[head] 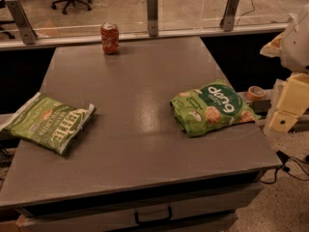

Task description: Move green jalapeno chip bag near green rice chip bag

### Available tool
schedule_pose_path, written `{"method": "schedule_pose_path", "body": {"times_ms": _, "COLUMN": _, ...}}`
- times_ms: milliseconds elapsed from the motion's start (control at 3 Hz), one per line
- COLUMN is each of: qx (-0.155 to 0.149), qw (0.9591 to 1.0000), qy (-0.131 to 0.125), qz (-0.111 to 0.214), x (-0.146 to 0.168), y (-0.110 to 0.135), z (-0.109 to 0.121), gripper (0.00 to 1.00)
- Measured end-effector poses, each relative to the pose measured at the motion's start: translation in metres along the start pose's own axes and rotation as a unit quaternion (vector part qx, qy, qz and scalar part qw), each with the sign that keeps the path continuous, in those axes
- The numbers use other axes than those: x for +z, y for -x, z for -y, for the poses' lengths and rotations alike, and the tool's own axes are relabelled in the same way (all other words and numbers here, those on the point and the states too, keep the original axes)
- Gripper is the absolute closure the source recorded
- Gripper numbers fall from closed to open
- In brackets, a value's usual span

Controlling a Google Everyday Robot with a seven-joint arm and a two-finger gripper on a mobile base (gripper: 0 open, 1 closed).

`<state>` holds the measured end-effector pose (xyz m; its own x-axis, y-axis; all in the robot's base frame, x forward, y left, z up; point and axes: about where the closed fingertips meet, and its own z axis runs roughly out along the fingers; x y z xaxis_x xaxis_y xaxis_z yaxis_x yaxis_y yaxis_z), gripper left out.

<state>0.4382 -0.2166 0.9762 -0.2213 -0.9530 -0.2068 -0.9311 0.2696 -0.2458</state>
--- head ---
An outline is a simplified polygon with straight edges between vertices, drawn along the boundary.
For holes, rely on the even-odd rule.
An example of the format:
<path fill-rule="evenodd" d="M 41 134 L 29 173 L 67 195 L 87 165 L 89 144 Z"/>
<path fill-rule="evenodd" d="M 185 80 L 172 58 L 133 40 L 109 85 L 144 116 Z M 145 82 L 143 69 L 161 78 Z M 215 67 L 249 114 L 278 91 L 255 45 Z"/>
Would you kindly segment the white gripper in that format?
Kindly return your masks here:
<path fill-rule="evenodd" d="M 273 131 L 288 132 L 309 108 L 309 4 L 260 53 L 269 58 L 280 56 L 281 65 L 294 72 L 284 83 L 269 123 Z"/>

